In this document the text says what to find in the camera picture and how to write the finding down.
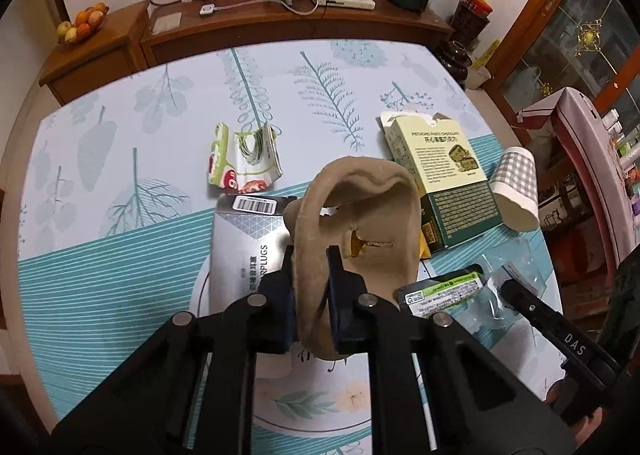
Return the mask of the person's right hand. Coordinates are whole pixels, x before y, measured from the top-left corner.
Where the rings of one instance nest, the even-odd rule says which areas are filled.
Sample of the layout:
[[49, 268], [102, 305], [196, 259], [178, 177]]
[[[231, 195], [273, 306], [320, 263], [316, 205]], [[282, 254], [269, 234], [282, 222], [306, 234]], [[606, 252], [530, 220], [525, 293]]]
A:
[[[557, 380], [549, 388], [544, 403], [553, 404], [559, 397], [562, 387], [562, 380]], [[577, 446], [582, 446], [588, 440], [590, 435], [596, 431], [603, 420], [603, 409], [599, 407], [591, 415], [585, 416], [583, 419], [575, 423], [570, 430], [574, 433], [574, 439]]]

